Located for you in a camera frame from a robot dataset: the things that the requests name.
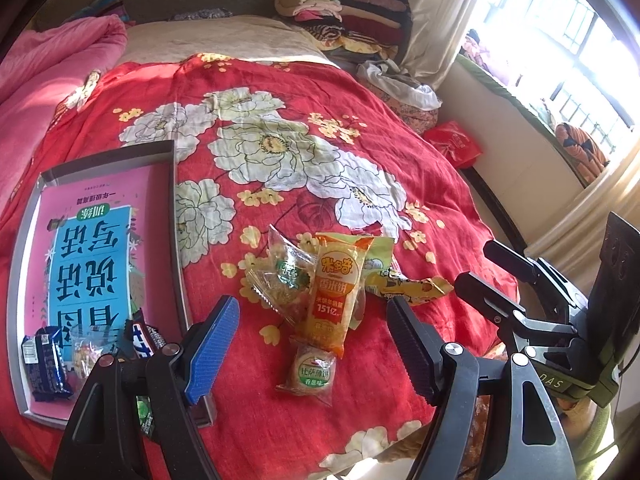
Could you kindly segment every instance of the biscuit package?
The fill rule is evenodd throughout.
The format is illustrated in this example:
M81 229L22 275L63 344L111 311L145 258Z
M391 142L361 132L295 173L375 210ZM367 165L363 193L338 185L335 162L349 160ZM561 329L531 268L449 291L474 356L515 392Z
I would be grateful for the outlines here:
M305 342L342 357L364 259L373 240L363 237L351 244L318 235L316 273L300 334Z

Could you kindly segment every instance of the green cloth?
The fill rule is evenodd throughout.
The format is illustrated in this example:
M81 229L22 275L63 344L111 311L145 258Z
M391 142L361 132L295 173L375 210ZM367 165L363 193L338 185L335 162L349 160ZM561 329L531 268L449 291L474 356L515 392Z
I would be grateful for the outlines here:
M618 454L618 448L614 446L599 457L592 457L609 446L613 439L611 405L608 404L604 408L597 408L589 431L581 443L572 449L578 480L597 480L606 471Z
M517 111L525 118L527 123L529 123L533 128L538 131L538 133L542 134L546 140L548 140L551 145L556 149L564 161L569 165L569 167L574 172L580 184L583 187L587 187L587 181L580 174L577 169L577 163L574 158L569 155L566 150L562 147L562 144L556 138L556 134L551 131L551 128L548 124L543 123L538 114L532 110L532 108L524 105L515 95L513 95L509 90L500 83L496 78L488 74L482 67L479 67L471 61L468 57L462 56L462 54L458 54L456 57L456 61L462 65L467 72L469 72L472 76L474 76L479 82L481 82L486 88L488 88L491 92L500 96L504 99L507 99Z

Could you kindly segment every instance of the pink blanket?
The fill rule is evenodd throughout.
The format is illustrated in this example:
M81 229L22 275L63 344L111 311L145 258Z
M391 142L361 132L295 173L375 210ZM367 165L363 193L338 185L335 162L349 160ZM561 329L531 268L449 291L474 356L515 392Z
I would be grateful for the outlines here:
M47 131L56 105L89 72L114 67L127 35L117 16L25 30L0 64L0 211Z

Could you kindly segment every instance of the snack package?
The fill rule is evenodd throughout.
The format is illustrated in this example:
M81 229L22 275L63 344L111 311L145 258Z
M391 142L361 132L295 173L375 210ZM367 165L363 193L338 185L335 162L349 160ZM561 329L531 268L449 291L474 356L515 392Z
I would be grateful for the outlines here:
M326 235L317 238L316 275L301 335L309 344L341 358L364 259L374 237L363 237L353 244Z
M306 316L315 266L315 256L269 226L269 257L247 269L246 278L273 310L297 326Z
M34 337L25 336L22 340L24 367L37 402L68 399L73 395L62 362L60 334L60 327L47 326L39 329Z
M145 322L141 308L133 315L133 319L127 319L125 322L124 339L131 341L138 359L151 357L166 344L158 329ZM159 443L151 401L147 396L136 396L136 402L140 430L147 438Z
M91 373L102 354L117 352L119 330L109 326L75 325L70 331L74 371L80 386Z
M316 236L324 235L348 242L350 244L356 243L361 238L369 237L369 235L345 235L342 233L316 233ZM367 283L369 276L373 273L381 272L383 269L388 269L391 265L391 261L394 254L394 239L386 236L376 236L367 251L367 255L362 265L362 273L360 275L360 288L358 290L358 297L356 298L356 304L353 307L353 313L349 321L349 328L356 330L359 327L362 319L364 318L364 311L366 306L366 294L364 285Z
M453 286L441 276L411 280L399 270L393 258L387 270L369 275L365 290L386 300L401 296L409 305L416 306L446 296Z
M301 342L295 344L298 345L298 351L287 380L276 388L297 396L315 396L330 406L335 355Z

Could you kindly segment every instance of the white flower print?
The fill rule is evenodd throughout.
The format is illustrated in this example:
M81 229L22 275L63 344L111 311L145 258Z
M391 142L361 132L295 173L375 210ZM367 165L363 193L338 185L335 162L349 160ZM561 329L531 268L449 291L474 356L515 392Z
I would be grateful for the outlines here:
M363 229L375 222L382 234L398 241L400 229L410 229L408 218L400 216L406 193L396 178L375 164L340 150L340 174L310 183L309 191L320 198L338 198L335 217L349 229Z
M182 162L196 151L198 136L212 127L216 119L205 105L169 103L138 117L119 138L125 146L173 139L177 160Z
M331 453L319 463L319 466L327 468L329 470L327 474L339 473L360 460L379 455L387 447L389 447L389 440L386 436L386 428L383 426L358 431L344 447L344 454Z
M304 187L340 174L340 150L324 139L307 135L305 123L249 118L218 129L220 139L209 144L218 168L237 184L263 182L274 191Z
M186 267L209 253L209 245L229 241L236 210L234 201L220 195L220 186L210 178L182 182L175 194L180 262Z
M204 94L202 103L223 121L242 122L247 118L279 119L284 102L269 92L251 93L248 88L230 88Z

